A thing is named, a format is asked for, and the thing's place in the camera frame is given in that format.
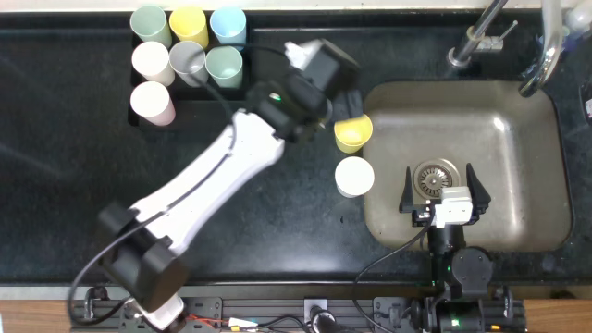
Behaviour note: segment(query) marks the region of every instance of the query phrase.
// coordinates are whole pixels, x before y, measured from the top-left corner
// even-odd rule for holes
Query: white cup
[[[232,46],[208,52],[205,67],[220,88],[239,88],[242,84],[242,55]]]
[[[210,17],[210,27],[221,44],[247,42],[247,17],[235,6],[216,9]]]
[[[138,85],[131,93],[129,103],[135,113],[157,126],[166,126],[175,120],[175,107],[168,90],[158,82]]]
[[[343,159],[335,169],[337,189],[346,198],[364,195],[374,185],[374,169],[361,157]]]
[[[133,68],[147,80],[169,86],[175,80],[175,72],[168,64],[167,48],[158,42],[141,43],[131,55]]]
[[[142,6],[131,14],[131,29],[145,42],[159,42],[166,48],[173,43],[167,15],[159,6]]]
[[[176,43],[170,49],[170,66],[191,87],[199,87],[199,81],[207,82],[210,77],[205,69],[205,52],[193,41]]]

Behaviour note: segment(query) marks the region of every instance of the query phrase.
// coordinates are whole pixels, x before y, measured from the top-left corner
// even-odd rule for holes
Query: stainless steel sink
[[[518,86],[392,82],[370,92],[364,110],[374,134],[364,158],[376,181],[365,196],[365,218],[378,241],[397,247],[419,232],[398,210],[406,167],[418,204],[442,187],[466,185],[467,163],[492,198],[481,220],[464,229],[468,244],[531,252],[567,239],[572,215],[555,109],[543,92],[526,99]]]

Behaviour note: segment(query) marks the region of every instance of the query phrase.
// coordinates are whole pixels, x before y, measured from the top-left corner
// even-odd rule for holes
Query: blue cup
[[[238,7],[217,9],[210,18],[210,27],[221,44],[247,43],[247,17]]]

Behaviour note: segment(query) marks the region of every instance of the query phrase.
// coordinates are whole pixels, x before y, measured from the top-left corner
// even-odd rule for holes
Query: black countertop
[[[343,48],[363,68],[364,94],[390,80],[520,80],[538,56],[540,13],[502,14],[490,33],[520,22],[504,50],[476,56],[466,70],[450,70],[445,54],[477,18],[411,11],[248,16],[253,43],[279,48],[326,38]],[[106,244],[97,236],[103,207],[114,199],[132,204],[155,191],[210,143],[128,123],[128,19],[129,13],[0,18],[0,283],[69,283]],[[559,117],[572,236],[553,252],[493,253],[497,282],[592,278],[592,129],[578,91],[592,75],[590,58],[587,41],[564,57],[545,88]],[[253,75],[271,78],[281,61],[253,55]],[[288,146],[197,236],[185,255],[190,283],[349,281],[387,253],[364,223],[364,198],[347,200],[336,191],[333,173],[344,157],[331,130]],[[368,279],[430,282],[427,253],[403,253],[374,271]],[[96,269],[87,281],[106,278]]]

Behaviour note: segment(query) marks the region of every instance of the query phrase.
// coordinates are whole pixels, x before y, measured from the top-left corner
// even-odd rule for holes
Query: yellow cup
[[[192,41],[206,48],[210,43],[207,36],[205,14],[198,6],[182,6],[168,19],[170,29],[182,41]]]
[[[335,123],[335,141],[346,154],[353,154],[362,148],[372,136],[372,120],[367,115]]]

